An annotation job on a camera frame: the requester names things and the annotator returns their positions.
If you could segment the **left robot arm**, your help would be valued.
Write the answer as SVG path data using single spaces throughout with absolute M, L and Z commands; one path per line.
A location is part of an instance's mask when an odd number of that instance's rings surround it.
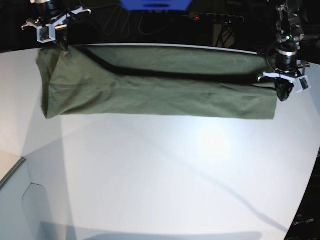
M 275 16 L 275 40 L 268 47 L 265 60 L 270 71 L 264 71 L 258 81 L 273 80 L 277 97 L 286 101 L 291 92 L 303 92 L 311 88 L 306 69 L 310 64 L 298 61 L 300 43 L 305 35 L 300 18 L 300 0 L 269 0 Z

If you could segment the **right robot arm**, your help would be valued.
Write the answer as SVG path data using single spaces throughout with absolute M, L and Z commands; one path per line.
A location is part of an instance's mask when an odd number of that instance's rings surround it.
M 68 51 L 68 25 L 70 21 L 79 23 L 80 15 L 91 14 L 92 10 L 83 6 L 70 9 L 62 0 L 35 0 L 37 19 L 29 18 L 21 29 L 34 28 L 36 40 L 41 44 L 53 43 L 63 51 Z

